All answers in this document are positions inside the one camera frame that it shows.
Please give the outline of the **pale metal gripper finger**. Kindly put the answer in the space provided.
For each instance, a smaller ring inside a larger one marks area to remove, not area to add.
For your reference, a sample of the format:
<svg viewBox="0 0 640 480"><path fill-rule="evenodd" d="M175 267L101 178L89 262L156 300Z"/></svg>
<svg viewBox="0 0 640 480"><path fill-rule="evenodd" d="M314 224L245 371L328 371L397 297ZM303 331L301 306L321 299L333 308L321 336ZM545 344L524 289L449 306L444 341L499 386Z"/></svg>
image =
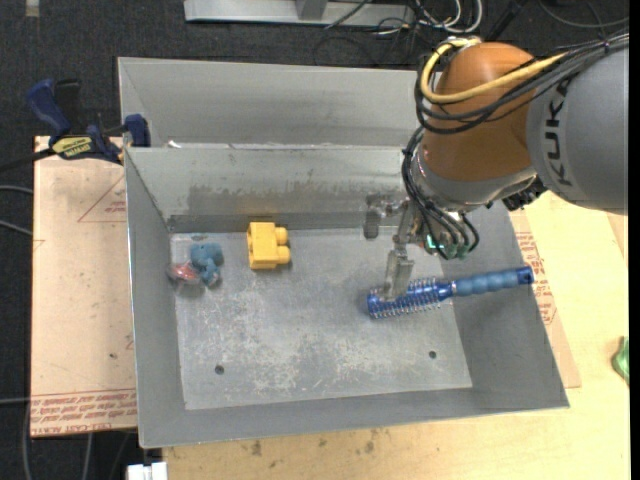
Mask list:
<svg viewBox="0 0 640 480"><path fill-rule="evenodd" d="M398 297L407 292L411 280L414 262L408 258L397 260L395 273L393 274L393 296Z"/></svg>
<svg viewBox="0 0 640 480"><path fill-rule="evenodd" d="M398 265L401 255L396 250L391 250L388 254L387 265L385 271L385 279L383 284L383 294L385 296L393 296L398 272Z"/></svg>

